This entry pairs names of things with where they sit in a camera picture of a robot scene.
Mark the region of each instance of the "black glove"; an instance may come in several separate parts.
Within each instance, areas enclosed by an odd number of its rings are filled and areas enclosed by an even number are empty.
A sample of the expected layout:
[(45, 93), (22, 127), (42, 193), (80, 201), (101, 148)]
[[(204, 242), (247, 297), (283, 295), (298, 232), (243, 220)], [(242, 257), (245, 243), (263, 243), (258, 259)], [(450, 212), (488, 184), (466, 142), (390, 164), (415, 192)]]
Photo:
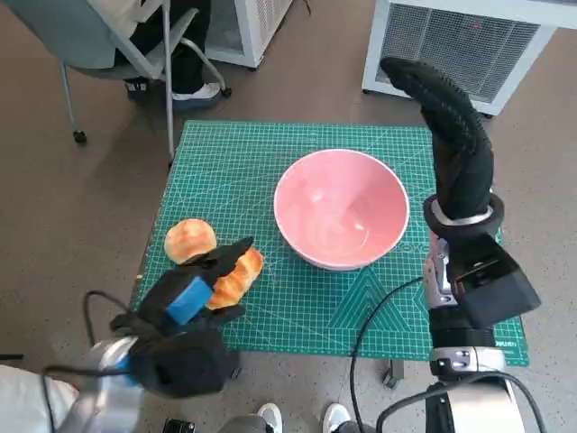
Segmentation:
[(193, 257), (164, 272), (135, 312), (113, 319), (111, 330), (116, 334), (140, 337), (169, 336), (219, 327), (240, 317), (244, 314), (242, 306), (211, 311), (204, 305), (212, 295), (216, 280), (231, 273), (236, 261), (251, 245), (252, 238), (246, 237)]
[(436, 198), (451, 219), (483, 214), (490, 201), (493, 152), (467, 94), (423, 62), (387, 57), (380, 61), (390, 83), (421, 104), (433, 134)]

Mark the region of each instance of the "air conditioner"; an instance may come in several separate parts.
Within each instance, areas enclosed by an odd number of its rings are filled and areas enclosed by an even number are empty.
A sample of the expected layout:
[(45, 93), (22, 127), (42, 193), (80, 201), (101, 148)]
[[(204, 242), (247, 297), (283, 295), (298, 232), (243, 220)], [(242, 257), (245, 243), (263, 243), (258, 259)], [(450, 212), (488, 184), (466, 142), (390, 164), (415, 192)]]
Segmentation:
[(376, 0), (362, 88), (406, 97), (380, 70), (392, 56), (422, 60), (497, 115), (553, 36), (577, 26), (577, 0)]
[(212, 0), (206, 55), (257, 68), (292, 0)]

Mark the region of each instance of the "cutting mat grid lines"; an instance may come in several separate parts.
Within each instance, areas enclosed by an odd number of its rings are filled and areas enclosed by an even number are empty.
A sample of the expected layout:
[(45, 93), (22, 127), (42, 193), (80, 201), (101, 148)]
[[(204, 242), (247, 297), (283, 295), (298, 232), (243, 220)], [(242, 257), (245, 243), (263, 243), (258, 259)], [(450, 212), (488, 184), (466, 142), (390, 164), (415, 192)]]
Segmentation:
[[(328, 148), (367, 152), (385, 162), (409, 195), (411, 216), (403, 239), (362, 270), (330, 272), (305, 263), (275, 224), (272, 202), (282, 173), (298, 158)], [(431, 136), (425, 128), (186, 122), (133, 301), (138, 304), (172, 266), (163, 250), (169, 228), (183, 218), (201, 218), (213, 226), (219, 244), (253, 235), (265, 257), (261, 277), (242, 300), (246, 315), (224, 328), (231, 348), (350, 355), (362, 322), (383, 296), (421, 274), (428, 248), (421, 206), (434, 192)], [(424, 302), (418, 285), (395, 295), (376, 317), (361, 356), (427, 360), (431, 342)], [(509, 364), (528, 364), (518, 318), (499, 324), (496, 337)]]

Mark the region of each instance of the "chair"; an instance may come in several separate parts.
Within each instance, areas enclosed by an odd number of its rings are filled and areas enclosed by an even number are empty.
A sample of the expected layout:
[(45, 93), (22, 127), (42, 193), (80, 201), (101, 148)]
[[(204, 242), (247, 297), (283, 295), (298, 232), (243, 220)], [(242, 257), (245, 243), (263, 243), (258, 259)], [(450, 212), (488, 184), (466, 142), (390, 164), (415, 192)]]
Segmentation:
[[(167, 138), (170, 161), (174, 159), (174, 116), (172, 113), (172, 75), (170, 57), (179, 43), (194, 50), (219, 82), (224, 97), (231, 95), (223, 76), (196, 44), (183, 38), (198, 10), (190, 8), (171, 27), (170, 0), (146, 0), (133, 12), (137, 23), (145, 23), (162, 7), (164, 38), (147, 54), (140, 52), (130, 39), (99, 10), (93, 0), (0, 0), (44, 43), (60, 62), (74, 140), (85, 143), (87, 137), (77, 124), (72, 108), (67, 67), (83, 74), (109, 79), (146, 77), (166, 82)], [(118, 49), (130, 62), (115, 66)]]

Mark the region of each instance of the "bread roll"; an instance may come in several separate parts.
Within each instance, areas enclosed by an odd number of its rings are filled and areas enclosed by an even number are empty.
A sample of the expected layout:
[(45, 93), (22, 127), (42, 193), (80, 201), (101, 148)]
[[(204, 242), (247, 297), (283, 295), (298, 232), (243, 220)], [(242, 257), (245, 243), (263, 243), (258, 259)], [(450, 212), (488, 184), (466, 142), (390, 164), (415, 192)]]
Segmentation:
[(261, 273), (263, 263), (261, 253), (250, 248), (236, 261), (234, 271), (216, 281), (215, 293), (206, 306), (221, 309), (237, 304)]
[(173, 226), (164, 238), (166, 255), (178, 264), (215, 248), (215, 231), (201, 219), (183, 219)]

